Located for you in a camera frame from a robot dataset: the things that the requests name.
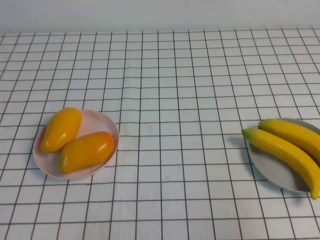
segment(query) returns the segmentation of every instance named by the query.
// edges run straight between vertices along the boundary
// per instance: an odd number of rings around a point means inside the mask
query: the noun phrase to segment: pink plate
[[[114,147],[112,153],[104,162],[100,163],[99,165],[83,168],[70,173],[62,173],[59,169],[60,153],[44,153],[41,151],[40,146],[46,131],[46,127],[44,127],[35,138],[32,152],[35,163],[46,174],[58,179],[82,179],[103,168],[104,165],[106,165],[115,154],[119,143],[119,132],[116,124],[108,116],[97,111],[81,110],[81,114],[81,126],[78,134],[76,135],[76,139],[87,134],[107,131],[114,136]]]

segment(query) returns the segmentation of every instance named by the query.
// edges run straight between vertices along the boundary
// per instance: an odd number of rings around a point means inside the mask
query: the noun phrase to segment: gray plate
[[[320,129],[301,120],[292,118],[281,118],[281,120],[301,125],[310,129],[317,134],[320,134]],[[278,185],[281,188],[294,192],[310,192],[310,188],[296,171],[294,171],[288,164],[281,161],[275,156],[272,156],[265,151],[249,144],[249,154],[252,162],[256,168],[264,175],[270,182]]]

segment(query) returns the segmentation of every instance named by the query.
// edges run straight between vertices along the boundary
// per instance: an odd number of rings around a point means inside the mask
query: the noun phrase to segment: plastic banana
[[[266,119],[259,123],[262,130],[278,136],[309,153],[320,164],[320,135],[295,123]]]
[[[292,143],[257,128],[248,128],[242,135],[251,144],[274,155],[292,167],[309,186],[311,198],[317,199],[320,190],[320,168],[313,159]]]

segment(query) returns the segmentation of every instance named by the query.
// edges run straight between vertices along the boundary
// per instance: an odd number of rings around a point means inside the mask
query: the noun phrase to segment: orange mango
[[[74,107],[66,107],[58,111],[46,125],[41,151],[55,153],[73,141],[80,128],[81,112]]]
[[[114,149],[114,138],[106,131],[84,135],[66,145],[59,160],[64,174],[98,165],[105,161]]]

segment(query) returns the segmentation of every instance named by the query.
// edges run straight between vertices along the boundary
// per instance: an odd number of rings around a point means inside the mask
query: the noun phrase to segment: plate
[[[305,121],[292,118],[281,118],[281,120],[298,124],[320,134],[320,129]],[[251,143],[249,144],[249,154],[256,168],[270,182],[290,191],[300,193],[310,192],[310,188],[307,186],[303,178],[288,164],[277,157],[257,148]]]
[[[80,110],[82,119],[80,129],[76,135],[76,139],[82,137],[87,134],[100,132],[100,131],[107,131],[111,133],[114,137],[114,147],[109,155],[109,157],[102,163],[83,168],[77,171],[73,171],[70,173],[63,173],[59,169],[59,157],[60,153],[45,153],[41,151],[41,142],[45,135],[46,126],[41,130],[40,133],[36,136],[33,144],[33,158],[35,164],[46,174],[58,178],[58,179],[67,179],[67,180],[76,180],[88,177],[101,168],[103,168],[108,161],[113,157],[115,154],[118,144],[119,144],[119,132],[117,129],[116,124],[106,115],[102,114],[101,112],[92,111],[92,110]]]

